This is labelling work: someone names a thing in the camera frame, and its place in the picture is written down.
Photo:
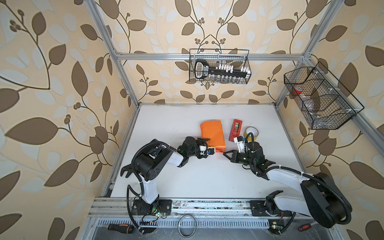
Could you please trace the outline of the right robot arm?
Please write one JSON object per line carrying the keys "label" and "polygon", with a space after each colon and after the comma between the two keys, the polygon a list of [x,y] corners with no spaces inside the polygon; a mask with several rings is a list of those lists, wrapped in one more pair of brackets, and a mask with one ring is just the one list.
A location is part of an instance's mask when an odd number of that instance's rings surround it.
{"label": "right robot arm", "polygon": [[297,191],[296,195],[276,190],[266,196],[263,206],[257,207],[272,217],[283,212],[312,217],[318,224],[331,228],[347,225],[352,220],[352,205],[341,193],[332,178],[325,173],[315,175],[278,165],[265,158],[257,142],[240,143],[239,150],[224,152],[232,163],[241,164],[259,178],[283,184]]}

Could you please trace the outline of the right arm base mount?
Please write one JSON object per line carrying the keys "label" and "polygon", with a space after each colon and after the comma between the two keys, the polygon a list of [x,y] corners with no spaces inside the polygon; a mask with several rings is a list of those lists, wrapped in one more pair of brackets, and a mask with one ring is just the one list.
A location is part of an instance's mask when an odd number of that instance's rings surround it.
{"label": "right arm base mount", "polygon": [[290,211],[282,211],[277,205],[267,200],[252,200],[250,208],[253,217],[291,217],[293,214]]}

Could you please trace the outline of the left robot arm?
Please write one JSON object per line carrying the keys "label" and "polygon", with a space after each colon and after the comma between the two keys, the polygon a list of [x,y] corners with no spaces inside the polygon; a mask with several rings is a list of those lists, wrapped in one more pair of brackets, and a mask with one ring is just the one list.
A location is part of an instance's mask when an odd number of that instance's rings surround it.
{"label": "left robot arm", "polygon": [[159,194],[155,179],[164,166],[172,164],[181,168],[188,163],[191,157],[206,159],[208,156],[213,155],[215,148],[208,146],[208,140],[186,137],[178,148],[173,148],[156,139],[144,145],[134,154],[131,163],[120,170],[121,177],[128,178],[134,175],[139,181],[141,192],[135,192],[131,186],[128,186],[128,192],[138,197],[148,212],[154,212],[159,205]]}

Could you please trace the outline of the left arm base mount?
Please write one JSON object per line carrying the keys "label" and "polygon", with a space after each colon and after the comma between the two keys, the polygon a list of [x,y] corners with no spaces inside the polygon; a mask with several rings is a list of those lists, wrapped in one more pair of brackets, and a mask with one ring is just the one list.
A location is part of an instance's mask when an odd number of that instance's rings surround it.
{"label": "left arm base mount", "polygon": [[131,211],[133,215],[156,215],[160,217],[169,216],[172,211],[172,200],[157,199],[152,204],[146,203],[142,199],[134,200]]}

